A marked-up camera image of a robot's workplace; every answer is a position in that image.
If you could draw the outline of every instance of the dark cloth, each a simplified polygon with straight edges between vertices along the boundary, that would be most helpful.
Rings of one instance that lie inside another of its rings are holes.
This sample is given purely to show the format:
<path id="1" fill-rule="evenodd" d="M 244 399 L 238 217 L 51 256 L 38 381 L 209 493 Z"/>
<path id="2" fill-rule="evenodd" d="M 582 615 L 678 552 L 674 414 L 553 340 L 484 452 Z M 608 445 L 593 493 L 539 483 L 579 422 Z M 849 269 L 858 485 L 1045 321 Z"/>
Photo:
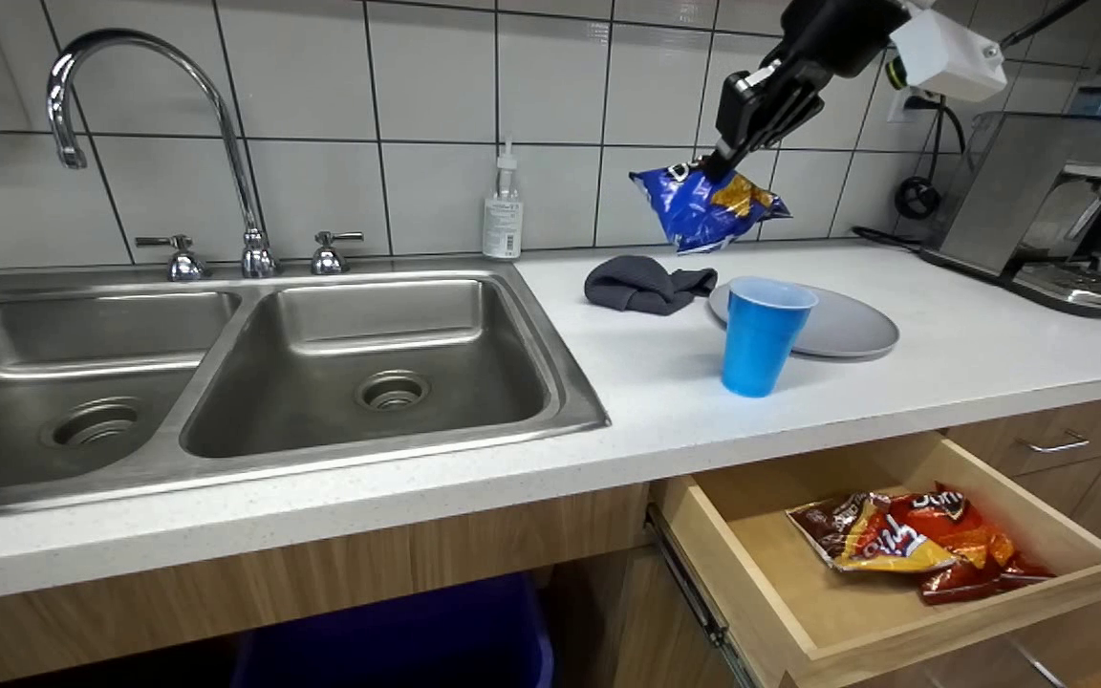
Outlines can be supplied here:
<path id="1" fill-rule="evenodd" d="M 678 313 L 696 293 L 716 289 L 716 273 L 667 273 L 649 256 L 612 256 L 595 264 L 585 280 L 585 298 L 605 311 L 637 311 L 637 313 Z"/>

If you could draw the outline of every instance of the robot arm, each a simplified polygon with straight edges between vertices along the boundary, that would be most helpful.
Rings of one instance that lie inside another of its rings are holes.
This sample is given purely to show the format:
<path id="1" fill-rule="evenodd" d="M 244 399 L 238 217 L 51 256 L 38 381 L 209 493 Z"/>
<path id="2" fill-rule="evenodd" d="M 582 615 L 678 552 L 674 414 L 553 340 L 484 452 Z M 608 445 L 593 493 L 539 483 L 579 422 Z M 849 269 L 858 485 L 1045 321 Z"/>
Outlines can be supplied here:
<path id="1" fill-rule="evenodd" d="M 918 18 L 899 0 L 793 0 L 781 14 L 785 37 L 762 61 L 762 70 L 725 78 L 716 116 L 720 147 L 700 161 L 705 177 L 725 181 L 743 157 L 767 149 L 811 124 L 821 112 L 817 92 L 828 84 L 828 78 L 859 78 L 869 61 L 877 61 L 890 41 L 890 34 L 899 47 L 911 47 L 899 52 L 920 56 L 930 70 L 938 70 L 939 56 L 962 56 L 985 61 L 994 74 L 1000 74 L 997 50 L 985 37 L 956 23 L 943 28 L 948 34 L 938 34 L 938 23 L 948 18 Z"/>

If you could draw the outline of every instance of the sink basin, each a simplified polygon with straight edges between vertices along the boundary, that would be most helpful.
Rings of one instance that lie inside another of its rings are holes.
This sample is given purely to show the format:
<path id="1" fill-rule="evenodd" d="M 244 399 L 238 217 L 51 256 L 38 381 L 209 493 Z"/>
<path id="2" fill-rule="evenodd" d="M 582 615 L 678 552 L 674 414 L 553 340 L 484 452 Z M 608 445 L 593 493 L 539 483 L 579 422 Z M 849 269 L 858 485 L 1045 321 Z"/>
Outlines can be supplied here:
<path id="1" fill-rule="evenodd" d="M 0 298 L 0 489 L 139 452 L 233 306 L 213 289 Z"/>
<path id="2" fill-rule="evenodd" d="M 437 445 L 525 433 L 551 403 L 553 386 L 498 280 L 294 287 L 258 311 L 185 445 L 208 460 Z"/>
<path id="3" fill-rule="evenodd" d="M 605 426 L 506 264 L 0 275 L 0 510 L 393 461 Z"/>

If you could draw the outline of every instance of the white tile wall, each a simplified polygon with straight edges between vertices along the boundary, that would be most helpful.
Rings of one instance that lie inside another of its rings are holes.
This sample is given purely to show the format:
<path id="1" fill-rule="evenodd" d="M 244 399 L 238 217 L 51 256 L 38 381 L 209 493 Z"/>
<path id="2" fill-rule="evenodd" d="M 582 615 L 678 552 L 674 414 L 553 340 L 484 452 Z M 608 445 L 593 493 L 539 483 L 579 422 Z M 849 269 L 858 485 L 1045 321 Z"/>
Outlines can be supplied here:
<path id="1" fill-rule="evenodd" d="M 605 23 L 502 18 L 502 134 L 516 140 L 600 140 Z"/>
<path id="2" fill-rule="evenodd" d="M 692 161 L 716 140 L 720 84 L 762 61 L 785 5 L 0 0 L 0 41 L 36 129 L 0 134 L 0 269 L 165 260 L 130 256 L 121 238 L 172 229 L 196 233 L 204 256 L 241 254 L 213 116 L 154 52 L 100 52 L 80 74 L 80 134 L 100 157 L 88 149 L 88 173 L 59 164 L 38 98 L 59 41 L 80 31 L 154 31 L 213 78 L 244 124 L 277 254 L 306 260 L 319 229 L 362 233 L 354 254 L 473 254 L 506 134 L 525 157 L 533 247 L 663 245 L 627 173 Z M 938 0 L 994 37 L 1050 5 Z M 1014 92 L 960 104 L 974 149 L 1000 107 L 1067 107 L 1101 61 L 1101 0 L 1017 56 Z M 890 192 L 913 173 L 934 117 L 886 124 L 890 92 L 877 70 L 835 79 L 821 98 L 821 117 L 743 169 L 794 209 L 762 240 L 893 222 Z"/>

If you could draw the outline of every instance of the faucet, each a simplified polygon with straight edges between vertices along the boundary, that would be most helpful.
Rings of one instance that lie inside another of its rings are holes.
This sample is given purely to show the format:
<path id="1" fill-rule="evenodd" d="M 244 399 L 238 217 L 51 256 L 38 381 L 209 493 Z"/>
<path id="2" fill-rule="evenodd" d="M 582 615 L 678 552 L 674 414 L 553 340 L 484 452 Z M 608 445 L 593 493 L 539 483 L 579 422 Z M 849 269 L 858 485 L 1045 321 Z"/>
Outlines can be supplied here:
<path id="1" fill-rule="evenodd" d="M 223 149 L 228 153 L 241 209 L 244 209 L 241 275 L 247 275 L 247 280 L 277 275 L 273 240 L 268 240 L 268 229 L 259 224 L 251 177 L 247 177 L 244 157 L 241 157 L 241 129 L 238 129 L 227 98 L 218 96 L 213 79 L 172 41 L 161 41 L 161 37 L 142 34 L 142 31 L 111 28 L 111 31 L 88 31 L 59 52 L 51 79 L 46 79 L 46 117 L 51 117 L 51 129 L 59 140 L 59 161 L 66 169 L 88 169 L 88 157 L 83 157 L 83 149 L 74 134 L 74 124 L 69 124 L 69 92 L 74 92 L 74 78 L 80 74 L 80 65 L 88 65 L 88 56 L 107 50 L 107 47 L 154 50 L 154 52 L 170 56 L 185 78 L 191 78 L 204 89 L 204 96 L 209 98 L 209 107 L 218 116 Z"/>

